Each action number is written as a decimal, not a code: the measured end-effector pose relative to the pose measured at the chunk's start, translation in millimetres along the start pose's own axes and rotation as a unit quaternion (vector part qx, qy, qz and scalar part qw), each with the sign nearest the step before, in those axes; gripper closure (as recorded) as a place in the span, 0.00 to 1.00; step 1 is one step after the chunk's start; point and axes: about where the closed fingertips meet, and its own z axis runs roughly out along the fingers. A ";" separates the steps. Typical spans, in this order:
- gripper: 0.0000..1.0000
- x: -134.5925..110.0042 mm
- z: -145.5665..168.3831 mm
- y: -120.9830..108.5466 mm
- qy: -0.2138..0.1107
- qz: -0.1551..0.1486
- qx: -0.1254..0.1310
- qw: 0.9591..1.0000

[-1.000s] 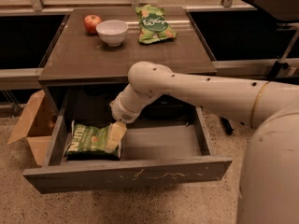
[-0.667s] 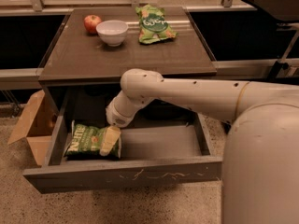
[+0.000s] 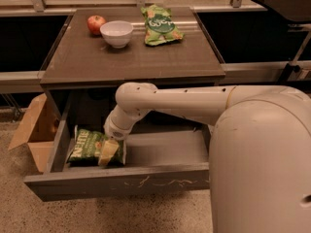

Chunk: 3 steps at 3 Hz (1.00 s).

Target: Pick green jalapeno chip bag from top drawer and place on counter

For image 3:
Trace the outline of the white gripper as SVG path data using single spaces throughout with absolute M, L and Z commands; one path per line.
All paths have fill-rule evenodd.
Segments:
M 134 124 L 142 118 L 140 112 L 126 112 L 121 107 L 115 107 L 109 113 L 104 123 L 104 132 L 108 138 L 113 139 L 104 141 L 98 159 L 99 166 L 106 166 L 111 161 L 119 149 L 117 141 L 126 139 Z

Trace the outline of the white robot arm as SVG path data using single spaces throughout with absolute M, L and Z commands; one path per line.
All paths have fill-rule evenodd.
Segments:
M 213 233 L 311 233 L 311 98 L 283 85 L 159 89 L 125 83 L 105 133 L 123 140 L 148 112 L 213 127 Z

